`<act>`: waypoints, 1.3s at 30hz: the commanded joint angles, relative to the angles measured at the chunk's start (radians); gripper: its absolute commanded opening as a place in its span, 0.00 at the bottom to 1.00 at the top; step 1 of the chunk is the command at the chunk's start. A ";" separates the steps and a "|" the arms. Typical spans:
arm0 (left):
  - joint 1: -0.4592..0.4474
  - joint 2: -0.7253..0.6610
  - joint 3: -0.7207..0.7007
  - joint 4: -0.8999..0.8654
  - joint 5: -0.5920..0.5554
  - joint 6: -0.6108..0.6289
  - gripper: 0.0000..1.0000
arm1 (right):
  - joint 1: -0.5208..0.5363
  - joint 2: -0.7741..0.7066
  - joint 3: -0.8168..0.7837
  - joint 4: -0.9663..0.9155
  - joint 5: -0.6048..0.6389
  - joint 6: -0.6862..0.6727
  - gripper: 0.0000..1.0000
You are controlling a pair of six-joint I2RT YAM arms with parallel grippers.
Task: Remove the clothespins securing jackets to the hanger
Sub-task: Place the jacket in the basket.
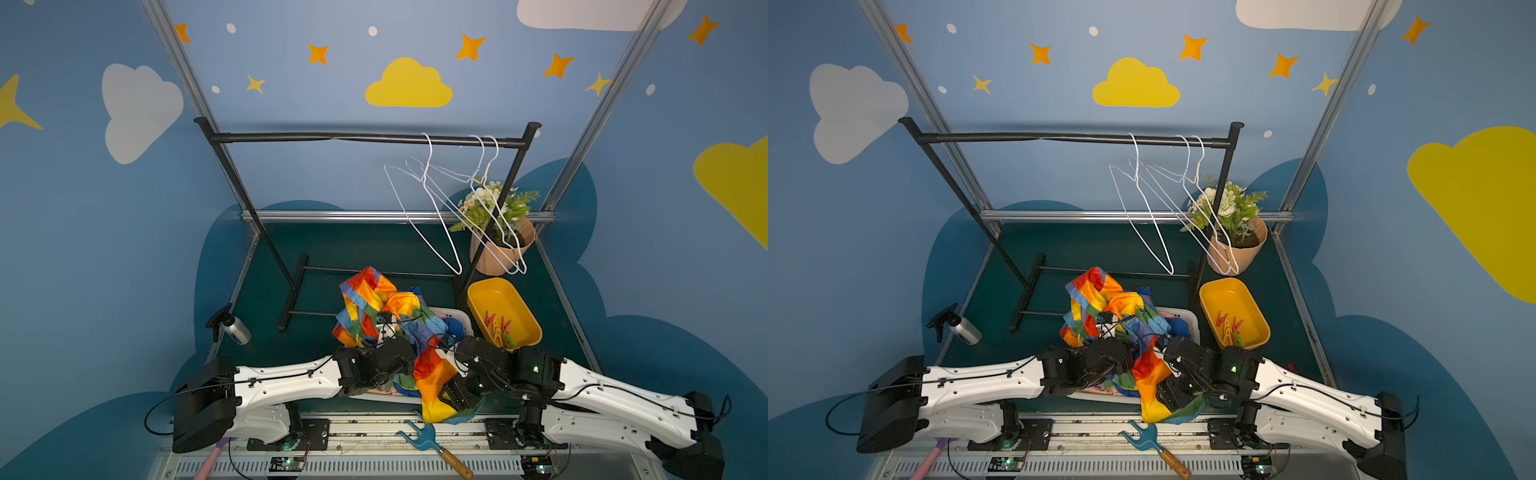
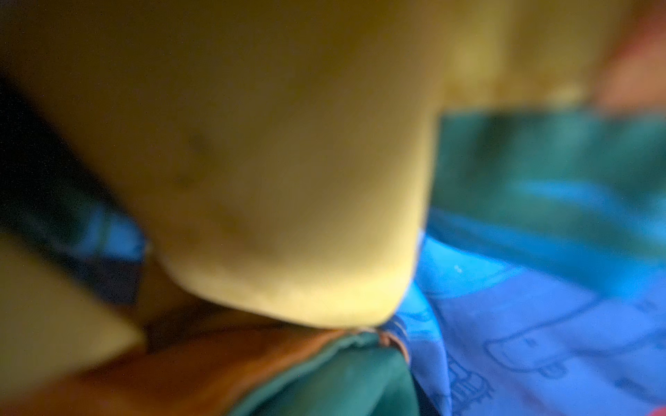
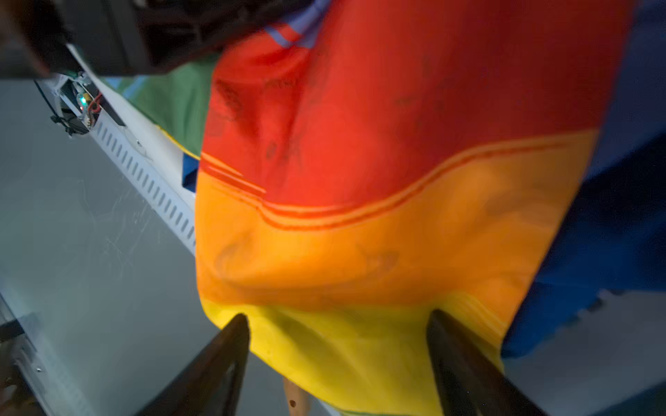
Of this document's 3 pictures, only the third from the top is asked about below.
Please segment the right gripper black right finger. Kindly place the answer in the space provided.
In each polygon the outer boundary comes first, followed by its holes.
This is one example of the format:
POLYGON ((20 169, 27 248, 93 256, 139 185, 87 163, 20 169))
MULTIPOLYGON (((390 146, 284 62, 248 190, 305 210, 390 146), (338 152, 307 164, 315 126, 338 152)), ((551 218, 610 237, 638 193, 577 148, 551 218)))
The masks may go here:
POLYGON ((436 391, 445 415, 543 415, 475 347, 454 317, 434 310, 426 331, 436 391))

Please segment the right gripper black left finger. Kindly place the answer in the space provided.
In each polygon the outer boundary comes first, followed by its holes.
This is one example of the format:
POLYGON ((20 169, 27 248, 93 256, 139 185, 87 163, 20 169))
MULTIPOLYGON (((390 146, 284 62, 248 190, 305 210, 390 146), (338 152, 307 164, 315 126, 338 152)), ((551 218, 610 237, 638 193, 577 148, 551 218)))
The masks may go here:
POLYGON ((250 346, 247 317, 236 315, 139 415, 234 415, 250 346))

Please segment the blue red white jacket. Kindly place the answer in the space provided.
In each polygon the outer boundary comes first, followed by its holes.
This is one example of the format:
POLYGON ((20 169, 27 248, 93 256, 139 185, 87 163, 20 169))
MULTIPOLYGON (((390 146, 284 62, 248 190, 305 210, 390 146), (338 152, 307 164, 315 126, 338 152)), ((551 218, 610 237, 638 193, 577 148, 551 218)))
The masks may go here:
POLYGON ((664 289, 665 4, 644 1, 586 179, 501 355, 528 355, 603 291, 664 289))

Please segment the rainbow striped jacket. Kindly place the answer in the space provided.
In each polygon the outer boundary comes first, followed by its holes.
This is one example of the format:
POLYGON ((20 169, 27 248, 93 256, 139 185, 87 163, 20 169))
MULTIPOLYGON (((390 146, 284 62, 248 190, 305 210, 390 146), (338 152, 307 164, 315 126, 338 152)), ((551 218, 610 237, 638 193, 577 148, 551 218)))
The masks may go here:
POLYGON ((107 79, 199 164, 207 318, 351 415, 438 415, 433 310, 494 365, 598 141, 633 1, 315 1, 107 79))

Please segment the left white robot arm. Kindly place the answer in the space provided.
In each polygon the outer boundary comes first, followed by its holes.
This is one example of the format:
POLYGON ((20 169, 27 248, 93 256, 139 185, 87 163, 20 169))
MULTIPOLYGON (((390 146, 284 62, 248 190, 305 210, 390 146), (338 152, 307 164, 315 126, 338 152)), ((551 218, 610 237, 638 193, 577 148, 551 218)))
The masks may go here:
POLYGON ((3 1, 1 76, 164 74, 262 29, 308 1, 3 1))

